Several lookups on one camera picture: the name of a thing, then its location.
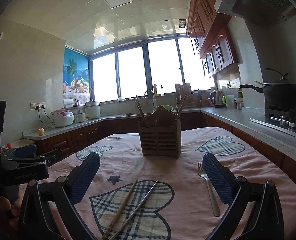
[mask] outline window frame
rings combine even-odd
[[[152,39],[149,39],[149,40],[136,42],[134,44],[129,44],[129,45],[121,46],[121,47],[118,47],[118,48],[108,49],[106,51],[96,53],[92,57],[89,57],[89,72],[90,72],[89,73],[89,78],[91,79],[89,81],[90,81],[90,86],[91,86],[91,88],[90,88],[90,97],[91,97],[91,99],[95,100],[95,95],[94,95],[95,91],[93,89],[93,60],[95,60],[97,58],[100,58],[100,57],[103,57],[103,56],[106,56],[106,55],[109,55],[109,54],[113,54],[113,53],[115,54],[115,74],[116,74],[115,78],[116,78],[116,83],[117,83],[117,94],[118,94],[118,97],[121,97],[122,96],[122,91],[121,91],[121,87],[120,87],[119,54],[118,53],[121,52],[121,51],[124,51],[124,50],[134,49],[134,48],[138,48],[138,47],[142,47],[147,90],[152,90],[153,91],[148,43],[156,42],[156,41],[175,40],[176,47],[177,47],[177,53],[178,53],[178,57],[179,57],[179,65],[180,65],[179,69],[181,71],[182,82],[183,82],[183,84],[185,84],[184,68],[183,68],[183,63],[182,63],[182,59],[181,59],[179,43],[178,43],[178,39],[182,39],[182,38],[189,38],[189,37],[186,36],[185,34],[183,34],[183,35],[177,35],[177,36],[152,38]],[[148,91],[148,96],[152,97],[152,92],[151,91]],[[111,100],[111,101],[105,101],[105,102],[115,102],[115,101],[117,101],[117,99]]]

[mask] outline black wok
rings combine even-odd
[[[277,83],[264,83],[262,87],[255,87],[253,85],[240,85],[241,88],[252,88],[258,93],[264,93],[267,101],[273,105],[283,108],[296,107],[296,84],[287,83],[286,76],[288,73],[283,75],[279,71],[266,68],[266,70],[273,70],[282,75],[282,79]]]

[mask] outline gas stove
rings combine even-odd
[[[276,106],[270,106],[268,109],[268,116],[250,118],[250,121],[296,137],[296,108],[283,109]]]

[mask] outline granite countertop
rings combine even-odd
[[[219,119],[223,122],[226,122],[227,124],[230,124],[231,126],[236,127],[237,129],[272,146],[273,148],[279,150],[280,152],[284,153],[285,155],[289,156],[290,158],[296,161],[296,137],[280,132],[278,130],[275,130],[267,126],[251,122],[249,120],[249,118],[256,118],[262,115],[243,112],[240,110],[229,109],[229,108],[194,107],[194,108],[183,109],[183,113],[191,113],[191,112],[202,112],[216,119]],[[31,132],[31,133],[23,133],[23,137],[31,140],[44,140],[59,134],[63,134],[72,130],[85,127],[87,125],[99,123],[104,120],[136,118],[140,116],[141,116],[140,114],[102,116],[99,119],[87,120],[83,123],[74,123],[67,127],[44,128],[45,134],[42,136],[38,135],[38,132]]]

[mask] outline black star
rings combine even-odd
[[[107,179],[107,180],[111,181],[113,185],[115,185],[118,181],[122,181],[120,179],[120,175],[119,176],[110,176],[110,179]]]

